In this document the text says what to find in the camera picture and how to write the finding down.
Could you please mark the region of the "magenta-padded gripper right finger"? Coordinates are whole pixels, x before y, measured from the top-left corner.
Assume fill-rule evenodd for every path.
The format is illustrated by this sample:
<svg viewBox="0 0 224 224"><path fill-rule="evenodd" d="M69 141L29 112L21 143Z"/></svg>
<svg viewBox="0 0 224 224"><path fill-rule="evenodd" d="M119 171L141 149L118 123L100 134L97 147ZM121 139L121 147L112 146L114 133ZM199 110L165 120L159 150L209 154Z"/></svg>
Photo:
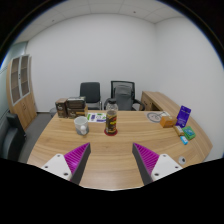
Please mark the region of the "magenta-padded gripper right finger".
<svg viewBox="0 0 224 224"><path fill-rule="evenodd" d="M133 144L132 153L144 185L182 169L169 155L157 154L137 143Z"/></svg>

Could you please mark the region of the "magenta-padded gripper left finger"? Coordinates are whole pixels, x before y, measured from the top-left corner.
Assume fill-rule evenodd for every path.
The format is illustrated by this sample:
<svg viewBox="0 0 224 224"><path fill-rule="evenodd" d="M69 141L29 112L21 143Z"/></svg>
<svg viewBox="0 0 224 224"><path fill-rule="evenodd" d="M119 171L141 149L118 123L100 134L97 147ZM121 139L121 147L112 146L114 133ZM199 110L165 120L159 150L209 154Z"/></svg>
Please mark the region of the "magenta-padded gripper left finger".
<svg viewBox="0 0 224 224"><path fill-rule="evenodd" d="M90 144L86 143L65 155L56 154L42 166L42 169L65 180L79 184L90 153Z"/></svg>

